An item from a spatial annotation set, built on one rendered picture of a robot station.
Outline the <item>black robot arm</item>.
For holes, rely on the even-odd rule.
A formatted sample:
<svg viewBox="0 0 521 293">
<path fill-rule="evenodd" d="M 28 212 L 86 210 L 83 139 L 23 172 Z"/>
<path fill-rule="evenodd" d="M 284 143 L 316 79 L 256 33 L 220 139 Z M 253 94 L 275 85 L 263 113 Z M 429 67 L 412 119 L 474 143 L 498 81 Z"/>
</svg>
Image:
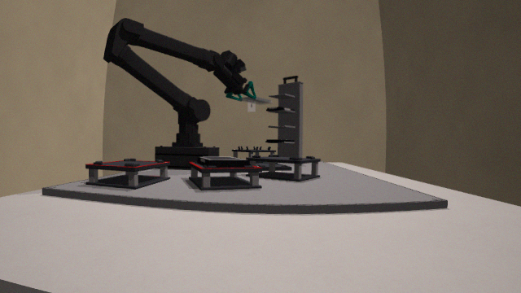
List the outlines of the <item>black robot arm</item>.
<svg viewBox="0 0 521 293">
<path fill-rule="evenodd" d="M 203 147 L 197 123 L 209 118 L 211 110 L 208 102 L 197 100 L 180 90 L 135 54 L 128 44 L 183 59 L 208 72 L 215 71 L 213 75 L 221 82 L 226 81 L 232 73 L 232 77 L 240 84 L 243 79 L 240 73 L 246 71 L 245 63 L 230 50 L 220 55 L 213 50 L 192 46 L 151 31 L 144 28 L 144 24 L 128 18 L 121 19 L 110 29 L 103 59 L 123 68 L 171 104 L 177 112 L 179 133 L 176 142 L 172 142 L 172 147 Z"/>
</svg>

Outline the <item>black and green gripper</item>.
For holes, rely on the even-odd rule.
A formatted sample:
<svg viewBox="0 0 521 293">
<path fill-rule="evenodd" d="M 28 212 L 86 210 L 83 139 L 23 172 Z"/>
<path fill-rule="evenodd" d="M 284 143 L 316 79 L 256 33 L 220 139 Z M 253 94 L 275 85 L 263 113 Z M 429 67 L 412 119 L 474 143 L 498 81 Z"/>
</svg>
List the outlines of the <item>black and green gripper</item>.
<svg viewBox="0 0 521 293">
<path fill-rule="evenodd" d="M 254 91 L 254 87 L 253 87 L 253 82 L 252 81 L 249 81 L 248 84 L 245 85 L 245 87 L 243 88 L 243 84 L 247 82 L 247 79 L 246 78 L 243 78 L 242 81 L 240 82 L 240 84 L 232 77 L 232 73 L 230 75 L 230 77 L 226 80 L 226 81 L 223 81 L 222 83 L 226 86 L 226 89 L 224 91 L 227 98 L 232 98 L 232 99 L 235 99 L 235 100 L 239 100 L 240 101 L 240 98 L 242 98 L 241 94 L 244 94 L 250 98 L 254 98 L 256 99 L 256 94 L 255 94 L 255 91 Z M 253 95 L 249 94 L 249 89 L 251 88 L 251 91 L 253 93 Z M 234 95 L 238 95 L 239 98 L 236 98 L 234 96 L 232 96 L 232 94 Z"/>
</svg>

